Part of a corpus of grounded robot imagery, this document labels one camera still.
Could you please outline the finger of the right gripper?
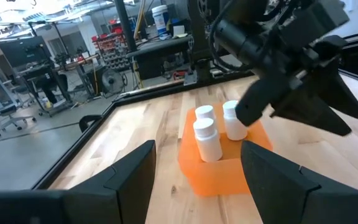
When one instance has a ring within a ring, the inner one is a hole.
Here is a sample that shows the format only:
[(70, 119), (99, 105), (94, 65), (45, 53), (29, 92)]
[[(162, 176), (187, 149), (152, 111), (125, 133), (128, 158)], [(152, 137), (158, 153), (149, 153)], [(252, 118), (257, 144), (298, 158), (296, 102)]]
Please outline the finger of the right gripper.
[(346, 122), (326, 103), (303, 90), (291, 91), (279, 100), (271, 102), (271, 106), (274, 109), (271, 117), (289, 119), (339, 136), (352, 132)]
[(340, 76), (338, 66), (336, 58), (314, 70), (318, 95), (328, 106), (358, 119), (358, 100)]

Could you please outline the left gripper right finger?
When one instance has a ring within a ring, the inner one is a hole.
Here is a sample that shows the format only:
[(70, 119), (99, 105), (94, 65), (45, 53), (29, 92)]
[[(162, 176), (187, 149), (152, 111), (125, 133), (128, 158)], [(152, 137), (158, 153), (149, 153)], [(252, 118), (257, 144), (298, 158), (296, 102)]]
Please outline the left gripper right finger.
[(358, 223), (358, 190), (251, 141), (241, 163), (264, 223)]

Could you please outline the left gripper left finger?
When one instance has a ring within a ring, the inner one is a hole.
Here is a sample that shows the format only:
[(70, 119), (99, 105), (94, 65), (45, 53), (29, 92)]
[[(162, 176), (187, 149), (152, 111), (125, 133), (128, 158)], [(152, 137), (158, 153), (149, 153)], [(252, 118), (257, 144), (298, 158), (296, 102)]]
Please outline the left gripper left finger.
[(156, 142), (147, 140), (71, 188), (66, 223), (145, 223), (156, 170)]

